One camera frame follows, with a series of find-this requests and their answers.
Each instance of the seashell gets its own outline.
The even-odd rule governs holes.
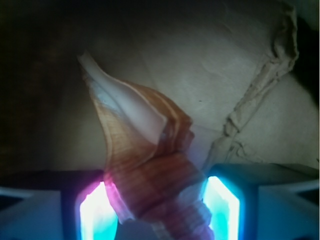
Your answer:
[[[152,223],[159,238],[208,239],[210,214],[182,232],[169,221],[190,223],[206,209],[206,177],[184,154],[194,138],[192,119],[162,93],[107,75],[88,52],[78,60],[104,132],[104,182],[119,221]]]

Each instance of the conch shell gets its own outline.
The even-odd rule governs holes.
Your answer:
[[[104,182],[119,221],[149,222],[160,239],[213,239],[201,199],[206,177],[184,154],[191,118],[160,92],[107,75],[88,52],[78,60],[103,128]]]

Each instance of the glowing light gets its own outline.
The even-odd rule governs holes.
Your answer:
[[[118,217],[110,205],[104,182],[81,203],[80,222],[82,240],[115,239]]]
[[[212,214],[210,228],[219,240],[237,240],[239,233],[239,199],[216,177],[208,178],[203,202]]]

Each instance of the bright light source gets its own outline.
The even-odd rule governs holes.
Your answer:
[[[218,177],[208,178],[203,202],[212,214],[209,226],[214,232],[215,239],[237,240],[240,201]]]
[[[115,239],[118,217],[110,205],[104,182],[81,203],[80,222],[82,240]]]

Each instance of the cyan light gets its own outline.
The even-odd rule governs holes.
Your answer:
[[[110,205],[104,182],[88,194],[80,205],[81,239],[114,240],[118,217]]]
[[[212,214],[209,226],[214,232],[215,239],[237,240],[240,201],[218,177],[208,178],[203,202]]]

